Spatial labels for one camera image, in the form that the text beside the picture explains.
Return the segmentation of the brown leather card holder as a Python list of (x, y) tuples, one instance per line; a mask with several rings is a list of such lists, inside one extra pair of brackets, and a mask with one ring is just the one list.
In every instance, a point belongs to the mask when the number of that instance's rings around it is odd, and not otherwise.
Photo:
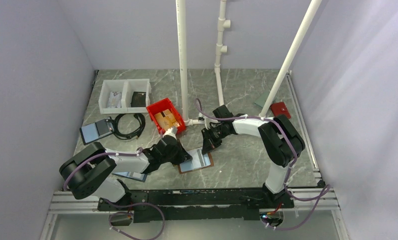
[(178, 172), (185, 174), (214, 166), (214, 161), (210, 153), (202, 154), (202, 147), (188, 150), (187, 153), (192, 157), (179, 164)]

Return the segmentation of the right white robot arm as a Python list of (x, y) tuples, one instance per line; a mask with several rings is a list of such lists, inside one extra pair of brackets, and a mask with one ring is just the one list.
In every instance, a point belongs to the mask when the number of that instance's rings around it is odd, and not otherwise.
[(262, 186), (262, 200), (267, 207), (276, 207), (286, 194), (291, 165), (306, 148), (301, 135), (285, 115), (274, 118), (234, 115), (225, 105), (219, 106), (212, 113), (217, 122), (211, 122), (209, 128), (201, 130), (202, 153), (215, 150), (229, 135), (260, 137), (271, 160), (268, 177)]

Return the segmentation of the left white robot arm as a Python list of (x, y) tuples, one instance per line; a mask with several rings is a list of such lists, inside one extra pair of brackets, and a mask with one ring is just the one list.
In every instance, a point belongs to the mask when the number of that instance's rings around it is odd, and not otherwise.
[(179, 165), (192, 160), (174, 136), (165, 135), (151, 147), (139, 147), (135, 152), (115, 151), (93, 142), (67, 160), (59, 173), (64, 180), (64, 190), (70, 191), (77, 200), (89, 196), (107, 199), (118, 210), (131, 203), (128, 187), (112, 178), (113, 173), (132, 172), (149, 174), (161, 165)]

